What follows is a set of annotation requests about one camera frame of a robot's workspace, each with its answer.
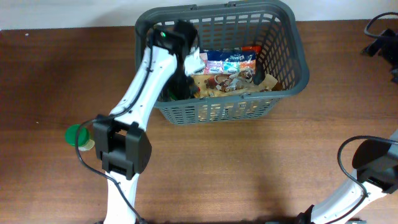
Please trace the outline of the orange noodle packet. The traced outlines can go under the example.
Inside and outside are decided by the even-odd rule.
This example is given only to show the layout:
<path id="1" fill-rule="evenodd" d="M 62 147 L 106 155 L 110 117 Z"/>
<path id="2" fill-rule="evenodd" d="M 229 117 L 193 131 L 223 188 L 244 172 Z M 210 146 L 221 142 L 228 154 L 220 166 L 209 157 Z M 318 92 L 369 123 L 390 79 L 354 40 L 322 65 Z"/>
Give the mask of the orange noodle packet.
<path id="1" fill-rule="evenodd" d="M 246 46 L 246 47 L 241 47 L 241 50 L 244 51 L 244 52 L 253 51 L 256 54 L 258 54 L 262 50 L 262 47 L 258 46 L 258 45 L 256 45 L 256 46 Z"/>

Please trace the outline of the blue carton box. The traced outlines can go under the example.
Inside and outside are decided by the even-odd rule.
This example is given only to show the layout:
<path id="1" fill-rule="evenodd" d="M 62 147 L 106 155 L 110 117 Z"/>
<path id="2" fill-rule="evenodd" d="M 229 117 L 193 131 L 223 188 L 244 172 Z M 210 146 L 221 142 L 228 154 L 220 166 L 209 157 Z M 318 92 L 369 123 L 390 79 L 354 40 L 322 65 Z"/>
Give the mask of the blue carton box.
<path id="1" fill-rule="evenodd" d="M 256 52 L 253 50 L 206 50 L 200 53 L 205 67 L 197 75 L 234 74 L 256 69 Z"/>

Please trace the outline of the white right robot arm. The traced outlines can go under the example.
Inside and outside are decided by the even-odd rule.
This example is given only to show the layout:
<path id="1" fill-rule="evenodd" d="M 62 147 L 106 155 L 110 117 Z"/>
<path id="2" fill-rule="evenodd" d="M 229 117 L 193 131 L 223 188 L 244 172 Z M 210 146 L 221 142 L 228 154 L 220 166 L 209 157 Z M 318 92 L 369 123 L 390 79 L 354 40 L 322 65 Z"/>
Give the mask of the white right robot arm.
<path id="1" fill-rule="evenodd" d="M 361 140 L 349 173 L 341 160 L 345 146 Z M 324 201 L 300 213 L 295 223 L 345 224 L 371 202 L 397 191 L 397 132 L 389 139 L 353 136 L 338 148 L 338 165 L 347 179 Z"/>

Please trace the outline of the green lid jar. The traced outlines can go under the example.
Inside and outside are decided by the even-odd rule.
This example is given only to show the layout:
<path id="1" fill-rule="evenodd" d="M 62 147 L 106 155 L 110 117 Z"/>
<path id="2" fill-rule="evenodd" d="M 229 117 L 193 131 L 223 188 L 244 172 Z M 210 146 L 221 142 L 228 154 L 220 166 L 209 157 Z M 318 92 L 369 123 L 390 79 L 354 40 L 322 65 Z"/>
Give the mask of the green lid jar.
<path id="1" fill-rule="evenodd" d="M 71 146 L 77 146 L 79 151 L 89 151 L 94 147 L 95 142 L 88 128 L 79 127 L 79 124 L 70 126 L 65 131 L 65 141 Z"/>

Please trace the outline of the beige snack pouch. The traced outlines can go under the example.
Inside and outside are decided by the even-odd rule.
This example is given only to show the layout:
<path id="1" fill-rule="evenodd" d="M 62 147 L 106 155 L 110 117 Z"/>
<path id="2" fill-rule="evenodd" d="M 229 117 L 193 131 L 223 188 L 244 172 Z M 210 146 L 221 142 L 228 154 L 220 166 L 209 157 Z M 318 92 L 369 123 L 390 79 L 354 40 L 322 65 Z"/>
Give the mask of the beige snack pouch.
<path id="1" fill-rule="evenodd" d="M 267 74 L 260 84 L 254 83 L 254 70 L 247 69 L 234 74 L 218 74 L 204 81 L 205 86 L 223 93 L 252 93 L 263 91 L 281 91 L 282 85 Z"/>

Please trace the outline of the beige red coffee pouch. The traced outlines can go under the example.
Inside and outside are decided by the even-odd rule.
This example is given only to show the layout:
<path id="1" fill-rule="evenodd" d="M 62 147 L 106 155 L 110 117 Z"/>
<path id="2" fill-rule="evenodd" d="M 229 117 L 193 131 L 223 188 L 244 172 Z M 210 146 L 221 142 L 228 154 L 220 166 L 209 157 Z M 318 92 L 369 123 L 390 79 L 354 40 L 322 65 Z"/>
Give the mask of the beige red coffee pouch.
<path id="1" fill-rule="evenodd" d="M 255 85 L 241 77 L 230 78 L 229 75 L 192 75 L 192 78 L 199 89 L 194 94 L 195 98 L 217 98 L 271 90 L 264 84 Z"/>

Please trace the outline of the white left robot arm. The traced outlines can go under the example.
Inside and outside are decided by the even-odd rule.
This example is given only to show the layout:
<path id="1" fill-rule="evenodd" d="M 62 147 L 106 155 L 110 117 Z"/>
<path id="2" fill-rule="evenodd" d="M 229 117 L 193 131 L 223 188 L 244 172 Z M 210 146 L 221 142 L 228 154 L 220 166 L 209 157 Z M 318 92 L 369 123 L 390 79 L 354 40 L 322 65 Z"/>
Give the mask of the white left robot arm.
<path id="1" fill-rule="evenodd" d="M 93 127 L 96 156 L 101 170 L 78 160 L 88 170 L 108 181 L 104 223 L 145 223 L 134 208 L 137 182 L 147 167 L 152 146 L 146 134 L 150 113 L 159 95 L 170 90 L 177 99 L 192 96 L 185 63 L 194 58 L 200 38 L 195 26 L 178 20 L 172 29 L 152 27 L 144 32 L 147 42 L 137 73 L 127 92 L 110 114 L 99 114 L 77 130 Z"/>

